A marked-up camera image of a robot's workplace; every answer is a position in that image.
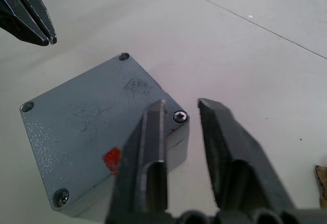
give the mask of floor seam line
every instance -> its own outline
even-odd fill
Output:
[[[235,16],[241,18],[241,19],[244,19],[244,20],[246,20],[246,21],[248,21],[248,22],[254,24],[255,26],[258,26],[258,27],[260,27],[261,29],[264,29],[264,30],[266,30],[266,31],[268,31],[268,32],[270,32],[270,33],[272,33],[272,34],[274,34],[274,35],[276,35],[276,36],[278,36],[278,37],[280,37],[280,38],[286,40],[286,41],[289,41],[289,42],[291,42],[291,43],[293,43],[293,44],[299,46],[300,48],[303,48],[303,49],[305,49],[305,50],[307,50],[307,51],[309,51],[309,52],[311,52],[311,53],[313,53],[313,54],[315,54],[315,55],[318,55],[318,56],[321,57],[321,58],[327,59],[327,57],[324,57],[324,56],[322,56],[322,55],[320,55],[320,54],[318,54],[318,53],[316,53],[316,52],[314,52],[314,51],[312,51],[312,50],[310,50],[310,49],[307,49],[306,47],[304,47],[304,46],[302,46],[302,45],[300,45],[300,44],[298,44],[298,43],[296,43],[296,42],[294,42],[294,41],[292,41],[292,40],[290,40],[290,39],[287,39],[287,38],[285,38],[285,37],[283,37],[283,36],[281,36],[281,35],[279,35],[279,34],[273,32],[273,31],[271,31],[271,30],[268,30],[267,28],[265,28],[265,27],[263,27],[263,26],[260,26],[260,25],[258,25],[258,24],[256,24],[256,23],[254,23],[254,22],[248,20],[247,18],[244,18],[244,17],[242,17],[242,16],[240,16],[240,15],[238,15],[238,14],[236,14],[236,13],[234,13],[234,12],[232,12],[232,11],[230,11],[230,10],[228,10],[228,9],[226,9],[226,8],[224,8],[224,7],[222,7],[222,6],[219,6],[219,5],[216,4],[216,3],[213,3],[213,2],[211,2],[211,1],[209,1],[209,0],[205,0],[205,1],[208,2],[208,3],[211,3],[211,4],[215,5],[215,6],[217,6],[217,7],[221,8],[221,9],[223,9],[223,10],[225,10],[225,11],[227,11],[227,12],[229,12],[229,13],[231,13],[231,14],[233,14],[233,15],[235,15]]]

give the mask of red paint mark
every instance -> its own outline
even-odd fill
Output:
[[[112,148],[103,157],[103,161],[105,162],[106,166],[114,175],[117,172],[117,167],[120,157],[121,157],[121,151],[117,147]]]

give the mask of white surface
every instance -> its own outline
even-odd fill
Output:
[[[222,1],[244,6],[243,0]],[[304,40],[327,56],[325,24],[308,23],[315,30],[307,36],[294,23],[302,14],[298,2],[276,0],[274,7],[293,8],[283,12],[283,20],[271,18],[280,27],[279,37],[250,22],[275,14],[266,1],[255,2],[260,13],[244,10],[245,20],[206,0],[43,0],[57,44],[33,46],[0,31],[0,223],[93,223],[103,218],[106,199],[79,218],[51,210],[18,108],[120,52],[129,52],[192,118],[189,157],[169,174],[174,215],[216,210],[199,97],[230,107],[261,143],[295,204],[318,207],[313,166],[327,161],[327,60],[282,37]],[[313,11],[324,5],[302,2]]]

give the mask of gray metal box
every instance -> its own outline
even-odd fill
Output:
[[[55,211],[74,216],[110,191],[114,176],[104,156],[113,148],[123,147],[144,110],[157,100],[167,103],[169,170],[187,157],[189,119],[176,123],[173,115],[183,109],[132,57],[127,57],[116,56],[20,108]],[[64,191],[69,198],[61,207],[58,195]]]

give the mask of white floor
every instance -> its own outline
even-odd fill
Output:
[[[18,108],[129,52],[191,115],[189,158],[169,174],[174,215],[213,214],[197,98],[229,106],[299,208],[317,208],[327,165],[327,0],[43,0],[58,43],[0,30],[0,223],[95,223],[51,210]]]

